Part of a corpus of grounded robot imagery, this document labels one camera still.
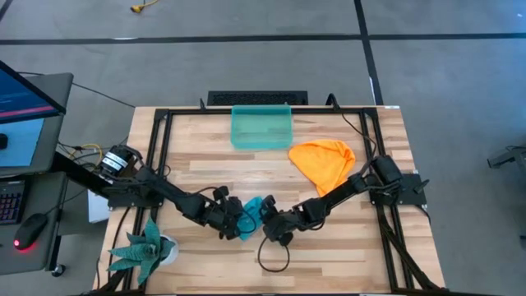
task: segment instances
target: wire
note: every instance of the wire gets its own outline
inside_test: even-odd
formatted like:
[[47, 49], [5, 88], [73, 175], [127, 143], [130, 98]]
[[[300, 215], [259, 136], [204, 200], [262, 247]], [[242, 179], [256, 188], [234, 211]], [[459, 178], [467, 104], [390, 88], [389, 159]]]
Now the wire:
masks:
[[[23, 71], [18, 71], [18, 74], [25, 74], [25, 75], [36, 75], [36, 76], [42, 76], [42, 75], [45, 75], [43, 73], [36, 73], [36, 72], [23, 72]], [[94, 92], [96, 93], [97, 95], [102, 95], [104, 98], [107, 98], [107, 99], [110, 99], [114, 102], [117, 102], [119, 104], [123, 104], [127, 107], [130, 107], [130, 108], [135, 108], [134, 105], [131, 105], [131, 104], [128, 104], [128, 103], [125, 103], [125, 102], [122, 102], [120, 99], [115, 99], [113, 97], [110, 97], [109, 95], [105, 95], [103, 93], [101, 93], [100, 91], [97, 91], [97, 90], [92, 90], [91, 88], [89, 87], [86, 87], [86, 86], [81, 86], [79, 84], [76, 84], [75, 82], [72, 83], [74, 86], [76, 87], [80, 87], [81, 89], [83, 90], [88, 90], [88, 91], [91, 91], [91, 92]]]
[[257, 223], [256, 223], [256, 220], [254, 219], [254, 217], [252, 217], [252, 215], [248, 214], [248, 212], [247, 212], [247, 210], [245, 210], [245, 208], [242, 208], [242, 210], [243, 210], [243, 212], [244, 212], [245, 214], [247, 214], [248, 218], [250, 218], [250, 220], [251, 220], [252, 223], [254, 224], [254, 229], [251, 230], [251, 231], [241, 231], [241, 230], [239, 230], [239, 233], [240, 233], [240, 234], [251, 234], [251, 233], [253, 233], [254, 231], [256, 231], [256, 229], [257, 229]]
[[97, 257], [97, 264], [95, 265], [95, 271], [97, 272], [97, 289], [100, 289], [99, 262], [100, 262], [100, 256]]
[[288, 251], [288, 247], [287, 246], [284, 246], [285, 250], [287, 251], [287, 263], [285, 263], [285, 266], [283, 266], [282, 268], [280, 268], [278, 270], [271, 270], [271, 269], [263, 266], [263, 263], [261, 263], [261, 249], [263, 248], [263, 244], [265, 244], [267, 239], [268, 239], [268, 237], [266, 237], [266, 236], [265, 236], [265, 238], [263, 238], [263, 241], [261, 242], [261, 245], [260, 245], [259, 249], [257, 250], [257, 263], [259, 263], [259, 265], [261, 266], [261, 268], [264, 271], [277, 273], [277, 272], [281, 272], [281, 271], [286, 270], [287, 267], [288, 267], [288, 264], [290, 263], [290, 252]]
[[416, 206], [422, 213], [424, 213], [427, 216], [427, 219], [429, 220], [429, 224], [431, 223], [431, 216], [429, 216], [429, 213], [427, 213], [427, 210], [423, 208], [421, 205], [414, 205]]
[[[168, 168], [168, 173], [166, 173], [163, 177], [166, 179], [166, 177], [168, 177], [171, 173], [172, 173], [172, 168], [170, 168], [169, 165], [165, 164], [164, 165], [165, 168]], [[156, 169], [155, 172], [156, 173], [159, 173], [160, 171], [160, 168]]]
[[94, 155], [99, 155], [99, 152], [93, 152], [93, 153], [89, 153], [89, 154], [87, 154], [87, 155], [77, 156], [76, 158], [73, 159], [73, 161], [81, 160], [81, 159], [83, 159], [83, 158], [90, 157], [90, 156], [94, 156]]
[[366, 190], [387, 190], [387, 189], [393, 189], [393, 188], [396, 188], [400, 185], [399, 182], [395, 182], [395, 183], [391, 183], [389, 185], [385, 185], [385, 186], [367, 186], [366, 187]]
[[[180, 196], [180, 197], [194, 197], [196, 195], [199, 195], [200, 193], [202, 192], [205, 192], [207, 190], [210, 190], [210, 189], [214, 189], [214, 190], [219, 190], [217, 187], [214, 187], [214, 186], [208, 186], [208, 187], [204, 187], [202, 189], [200, 189], [199, 191], [196, 191], [196, 192], [193, 192], [193, 193], [188, 193], [187, 195], [185, 196]], [[208, 202], [211, 202], [211, 203], [214, 203], [215, 201], [212, 201], [209, 197], [205, 197], [205, 199], [208, 201]]]
[[323, 218], [323, 221], [321, 222], [320, 226], [318, 226], [318, 227], [311, 227], [311, 228], [309, 228], [309, 230], [318, 231], [318, 230], [323, 228], [323, 225], [325, 225], [325, 218]]
[[62, 142], [60, 142], [60, 141], [58, 141], [58, 144], [59, 144], [59, 145], [62, 145], [62, 146], [65, 146], [65, 147], [67, 147], [67, 148], [80, 149], [79, 146], [71, 146], [71, 145], [68, 145], [68, 144], [64, 144], [64, 143], [62, 143]]
[[374, 156], [375, 156], [375, 153], [376, 153], [376, 147], [377, 147], [377, 144], [374, 140], [372, 140], [369, 136], [366, 136], [364, 135], [362, 132], [360, 132], [349, 120], [347, 120], [347, 118], [345, 117], [345, 114], [342, 113], [342, 118], [345, 120], [345, 122], [351, 126], [353, 128], [353, 130], [357, 133], [359, 133], [360, 135], [363, 136], [364, 139], [368, 140], [369, 142], [371, 142], [374, 147], [372, 148], [372, 157], [362, 166], [362, 168], [360, 169], [360, 174], [364, 174], [365, 171], [367, 170], [367, 168], [369, 168], [369, 165], [371, 164], [372, 160], [374, 159]]
[[143, 9], [145, 9], [145, 7], [148, 7], [150, 5], [154, 5], [158, 2], [159, 0], [153, 0], [152, 2], [148, 2], [146, 3], [146, 0], [143, 1], [143, 4], [142, 5], [133, 5], [130, 7], [131, 11], [132, 12], [135, 12], [135, 13], [141, 13]]
[[67, 154], [67, 155], [69, 154], [69, 151], [60, 142], [58, 143], [58, 148], [60, 148], [65, 154]]
[[52, 210], [55, 210], [56, 208], [58, 208], [59, 206], [65, 204], [66, 202], [68, 202], [68, 201], [70, 201], [70, 200], [72, 200], [72, 199], [74, 199], [74, 198], [79, 197], [79, 196], [80, 196], [82, 193], [84, 193], [86, 190], [87, 190], [86, 188], [80, 190], [80, 191], [79, 191], [76, 195], [74, 195], [73, 197], [70, 197], [70, 198], [64, 200], [63, 202], [59, 203], [58, 205], [56, 205], [56, 206], [52, 207], [51, 209], [49, 209], [47, 212], [44, 213], [44, 215], [49, 214], [49, 212], [51, 212]]
[[[112, 250], [115, 248], [115, 245], [117, 244], [118, 233], [119, 231], [121, 231], [122, 222], [124, 222], [124, 218], [126, 218], [126, 215], [128, 215], [128, 211], [130, 211], [130, 207], [126, 208], [126, 210], [124, 211], [124, 214], [122, 214], [121, 220], [118, 222], [117, 230], [115, 231], [115, 237], [113, 238]], [[108, 282], [109, 282], [109, 278], [112, 276], [112, 272], [109, 270], [109, 267], [112, 265], [112, 259], [113, 259], [113, 254], [109, 253]]]
[[99, 152], [99, 159], [97, 160], [97, 164], [100, 163], [103, 156], [102, 156], [102, 148], [100, 148], [98, 144], [84, 144], [81, 146], [80, 149], [77, 149], [78, 147], [76, 147], [75, 150], [72, 153], [70, 153], [68, 157], [71, 158], [75, 155], [77, 151], [87, 150], [88, 147], [94, 147], [95, 149], [97, 149], [97, 151]]
[[[128, 136], [126, 136], [124, 139], [122, 139], [122, 141], [120, 141], [117, 145], [115, 146], [119, 146], [119, 145], [122, 145], [126, 140], [128, 139]], [[108, 149], [112, 149], [113, 146], [111, 147], [103, 147], [102, 150], [108, 150]]]

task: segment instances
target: metal bracket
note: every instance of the metal bracket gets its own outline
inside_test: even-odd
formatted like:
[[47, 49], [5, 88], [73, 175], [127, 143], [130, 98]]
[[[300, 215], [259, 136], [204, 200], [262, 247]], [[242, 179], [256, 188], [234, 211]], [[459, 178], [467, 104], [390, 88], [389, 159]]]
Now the metal bracket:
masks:
[[168, 112], [169, 112], [168, 109], [156, 109], [155, 110], [155, 115], [154, 115], [154, 121], [155, 120], [160, 120], [160, 119], [166, 117], [166, 115], [168, 115]]
[[384, 206], [398, 205], [415, 205], [422, 206], [427, 204], [426, 194], [423, 188], [429, 183], [429, 180], [422, 181], [417, 173], [404, 173], [402, 178], [402, 191], [397, 195], [384, 195], [377, 192], [371, 192], [371, 203], [379, 203]]
[[378, 109], [377, 108], [364, 108], [363, 112], [369, 115], [372, 119], [378, 119]]
[[339, 107], [338, 101], [336, 100], [336, 97], [334, 94], [330, 93], [327, 97], [327, 101], [325, 102], [325, 106], [332, 106], [332, 109], [334, 111], [339, 111], [341, 108]]
[[127, 206], [151, 208], [162, 205], [163, 200], [162, 197], [151, 194], [147, 198], [142, 198], [131, 192], [111, 193], [108, 199], [108, 207], [110, 209]]
[[205, 105], [205, 102], [203, 102], [203, 98], [199, 99], [199, 107], [201, 111], [206, 111], [206, 105]]

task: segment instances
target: black cable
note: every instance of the black cable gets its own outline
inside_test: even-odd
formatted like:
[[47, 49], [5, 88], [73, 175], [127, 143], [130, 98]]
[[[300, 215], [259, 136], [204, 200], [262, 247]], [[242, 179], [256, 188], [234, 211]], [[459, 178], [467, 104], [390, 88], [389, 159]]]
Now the black cable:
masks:
[[60, 148], [66, 155], [70, 154], [70, 151], [68, 151], [60, 142], [58, 143], [58, 148]]
[[[122, 139], [122, 141], [120, 141], [120, 142], [119, 142], [117, 145], [115, 145], [115, 146], [122, 145], [127, 139], [128, 139], [128, 136], [126, 136], [124, 139]], [[113, 146], [111, 146], [111, 147], [102, 147], [102, 148], [100, 148], [100, 149], [102, 149], [102, 150], [108, 150], [108, 149], [112, 149], [112, 147], [113, 147]]]
[[323, 221], [321, 222], [321, 224], [318, 227], [311, 227], [311, 228], [309, 228], [309, 230], [318, 231], [318, 230], [323, 228], [323, 225], [325, 225], [325, 218], [323, 218]]
[[[164, 167], [165, 167], [165, 168], [168, 168], [168, 173], [165, 173], [164, 176], [163, 176], [164, 179], [166, 179], [166, 177], [168, 177], [168, 176], [172, 173], [172, 168], [170, 168], [170, 166], [167, 165], [167, 164], [165, 164]], [[159, 169], [156, 169], [156, 170], [155, 170], [155, 173], [159, 173], [159, 171], [160, 171], [160, 168], [159, 168]]]
[[[200, 193], [204, 192], [204, 191], [207, 191], [207, 190], [210, 190], [210, 189], [214, 189], [214, 190], [219, 190], [217, 187], [214, 187], [214, 186], [208, 186], [208, 187], [204, 187], [196, 192], [193, 192], [193, 193], [188, 193], [187, 195], [185, 196], [180, 196], [180, 197], [194, 197], [196, 195], [199, 195]], [[215, 203], [215, 201], [211, 200], [209, 197], [206, 197], [206, 196], [203, 196], [205, 197], [205, 199], [208, 201], [208, 202], [211, 202], [211, 203]]]
[[263, 244], [266, 242], [267, 239], [268, 239], [268, 237], [263, 238], [263, 241], [261, 242], [261, 245], [260, 245], [259, 249], [257, 250], [257, 263], [259, 263], [259, 265], [261, 266], [261, 268], [264, 271], [281, 272], [281, 271], [286, 270], [287, 267], [288, 267], [288, 264], [290, 263], [290, 252], [288, 251], [288, 247], [287, 246], [284, 246], [285, 250], [287, 251], [287, 263], [282, 268], [280, 268], [278, 270], [271, 270], [271, 269], [269, 269], [267, 267], [264, 267], [263, 263], [261, 263], [261, 249], [263, 248]]
[[77, 193], [76, 195], [74, 195], [73, 197], [70, 197], [70, 198], [64, 200], [63, 202], [59, 203], [58, 205], [56, 205], [56, 206], [52, 207], [51, 209], [49, 209], [47, 212], [44, 213], [44, 215], [49, 214], [49, 212], [51, 212], [52, 210], [55, 210], [56, 208], [58, 208], [59, 206], [65, 204], [66, 202], [68, 202], [68, 201], [70, 201], [70, 200], [72, 200], [72, 199], [74, 199], [74, 198], [76, 198], [76, 197], [79, 197], [79, 196], [80, 196], [82, 193], [84, 193], [84, 191], [86, 191], [86, 190], [87, 190], [87, 189], [85, 189], [85, 188], [82, 189], [80, 192], [78, 192], [78, 193]]
[[393, 188], [396, 188], [398, 187], [400, 184], [399, 182], [395, 182], [395, 183], [391, 183], [389, 185], [385, 185], [385, 186], [367, 186], [366, 187], [366, 190], [388, 190], [388, 189], [393, 189]]
[[424, 213], [427, 216], [427, 219], [429, 220], [429, 224], [431, 224], [431, 216], [429, 216], [429, 213], [427, 213], [427, 210], [425, 210], [421, 205], [414, 205], [416, 206], [422, 213]]
[[81, 159], [83, 159], [85, 157], [90, 157], [90, 156], [94, 156], [94, 155], [100, 155], [100, 153], [99, 152], [94, 152], [94, 153], [89, 153], [87, 155], [81, 155], [81, 156], [78, 156], [78, 157], [74, 158], [73, 161], [81, 160]]
[[254, 224], [254, 229], [251, 230], [251, 231], [239, 231], [240, 234], [251, 234], [253, 233], [254, 231], [256, 231], [257, 229], [257, 224], [256, 224], [256, 220], [254, 219], [254, 217], [252, 217], [252, 215], [248, 214], [247, 210], [245, 210], [245, 208], [242, 208], [243, 212], [245, 214], [247, 214], [248, 218], [250, 218], [250, 220], [252, 220], [252, 223]]
[[82, 148], [82, 146], [71, 146], [71, 145], [68, 145], [68, 144], [64, 144], [60, 141], [58, 141], [58, 144], [59, 145], [62, 145], [62, 146], [65, 146], [67, 148], [72, 148], [72, 149], [75, 149], [75, 150], [83, 150], [84, 148]]
[[371, 162], [374, 160], [374, 156], [375, 156], [375, 153], [376, 153], [376, 147], [377, 147], [377, 144], [374, 140], [372, 140], [369, 136], [366, 136], [364, 135], [362, 132], [360, 132], [349, 120], [347, 120], [347, 118], [345, 117], [345, 114], [342, 113], [342, 118], [344, 119], [344, 121], [353, 128], [353, 130], [355, 132], [357, 132], [358, 134], [362, 135], [362, 137], [366, 140], [368, 140], [369, 142], [371, 142], [374, 147], [372, 148], [372, 157], [370, 160], [366, 161], [366, 163], [362, 166], [362, 168], [360, 169], [360, 174], [364, 174], [365, 171], [367, 170], [367, 168], [369, 168], [369, 165], [371, 164]]
[[[115, 245], [117, 244], [118, 233], [119, 231], [121, 231], [122, 222], [124, 222], [124, 218], [126, 218], [126, 215], [128, 215], [129, 210], [130, 210], [130, 207], [127, 207], [126, 210], [124, 211], [124, 214], [122, 214], [121, 220], [118, 222], [117, 230], [115, 231], [115, 237], [113, 238], [112, 250], [115, 248]], [[109, 253], [108, 282], [109, 282], [109, 278], [112, 276], [111, 271], [109, 271], [109, 267], [112, 265], [112, 259], [113, 259], [113, 254]]]
[[95, 271], [97, 272], [97, 289], [100, 289], [99, 261], [100, 261], [100, 256], [97, 257], [97, 264], [95, 265]]
[[[42, 76], [42, 75], [44, 75], [44, 74], [42, 74], [42, 73], [36, 73], [36, 72], [23, 72], [23, 71], [19, 71], [18, 74], [36, 75], [36, 76]], [[81, 85], [79, 85], [79, 84], [76, 84], [75, 82], [73, 82], [72, 84], [73, 84], [74, 86], [76, 86], [76, 87], [80, 87], [80, 88], [83, 89], [83, 90], [88, 90], [88, 91], [91, 91], [91, 92], [96, 93], [97, 95], [102, 95], [103, 97], [105, 97], [105, 98], [107, 98], [107, 99], [110, 99], [110, 100], [112, 100], [112, 101], [114, 101], [114, 102], [117, 102], [117, 103], [119, 103], [119, 104], [123, 104], [123, 105], [128, 106], [128, 107], [131, 107], [131, 108], [135, 108], [134, 105], [131, 105], [131, 104], [128, 104], [128, 103], [122, 102], [120, 99], [112, 98], [112, 97], [110, 97], [109, 95], [105, 95], [105, 94], [101, 93], [100, 91], [92, 90], [92, 89], [89, 88], [89, 87], [81, 86]]]

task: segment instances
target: keyboard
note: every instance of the keyboard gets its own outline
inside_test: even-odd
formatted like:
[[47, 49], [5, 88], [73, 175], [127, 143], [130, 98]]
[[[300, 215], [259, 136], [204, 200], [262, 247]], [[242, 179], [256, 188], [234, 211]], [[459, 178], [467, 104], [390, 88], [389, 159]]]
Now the keyboard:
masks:
[[209, 106], [236, 104], [309, 104], [306, 91], [209, 91]]
[[19, 224], [24, 210], [25, 180], [0, 182], [0, 225]]

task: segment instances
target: black clamp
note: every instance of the black clamp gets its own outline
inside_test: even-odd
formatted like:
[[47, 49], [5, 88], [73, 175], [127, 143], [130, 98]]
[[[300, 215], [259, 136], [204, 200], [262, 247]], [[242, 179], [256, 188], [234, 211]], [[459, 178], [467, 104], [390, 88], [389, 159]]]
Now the black clamp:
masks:
[[330, 93], [327, 97], [327, 101], [325, 102], [325, 106], [332, 106], [332, 109], [334, 111], [339, 111], [341, 108], [339, 107], [338, 101], [336, 100], [335, 94]]
[[203, 102], [203, 98], [200, 98], [199, 99], [199, 108], [201, 109], [201, 111], [206, 111], [206, 105], [205, 105], [205, 102]]

